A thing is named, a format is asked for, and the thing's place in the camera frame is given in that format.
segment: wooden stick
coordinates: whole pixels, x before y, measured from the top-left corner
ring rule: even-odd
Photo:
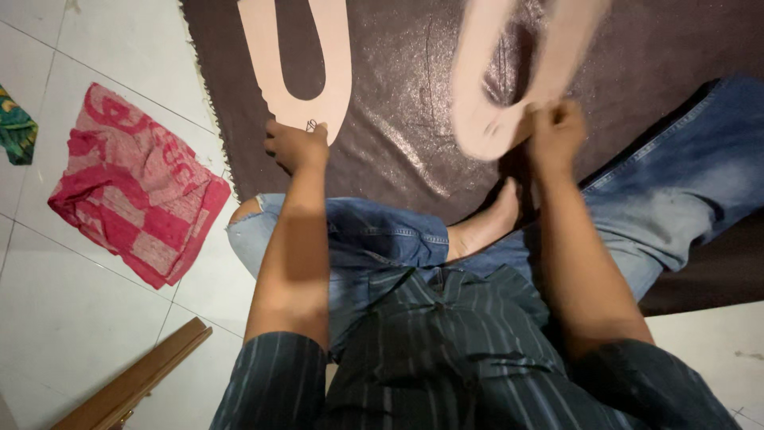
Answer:
[[[133,409],[207,337],[212,327],[194,318],[122,372],[53,430],[108,430]]]

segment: right hand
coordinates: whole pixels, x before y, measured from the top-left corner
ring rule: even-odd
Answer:
[[[528,156],[541,182],[573,179],[573,161],[586,139],[584,114],[578,103],[564,99],[533,113],[534,131]]]
[[[304,167],[326,166],[329,145],[326,143],[328,132],[325,122],[318,124],[312,132],[306,132],[268,119],[265,131],[273,136],[263,142],[266,151],[274,153],[276,162],[291,174]]]

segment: red towel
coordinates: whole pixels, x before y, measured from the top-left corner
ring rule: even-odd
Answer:
[[[51,209],[160,288],[190,269],[228,184],[186,143],[94,83],[70,132]]]

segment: blue jeans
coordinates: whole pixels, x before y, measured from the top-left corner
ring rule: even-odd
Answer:
[[[597,230],[641,299],[665,269],[687,264],[691,245],[710,241],[764,206],[764,83],[721,80],[692,110],[583,191]],[[262,213],[228,228],[236,255],[257,277],[283,194],[257,196]],[[357,198],[326,201],[330,342],[336,355],[353,324],[387,291],[370,284],[392,267],[445,262],[448,234],[430,215]],[[539,281],[534,223],[450,264],[488,276],[509,265]]]

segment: knee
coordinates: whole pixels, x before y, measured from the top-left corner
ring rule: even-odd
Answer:
[[[231,220],[228,222],[228,224],[233,224],[250,213],[261,213],[263,210],[260,208],[260,202],[257,201],[256,197],[252,197],[251,199],[245,201],[241,204],[241,206],[238,207],[237,210],[234,211],[234,214],[231,215]]]

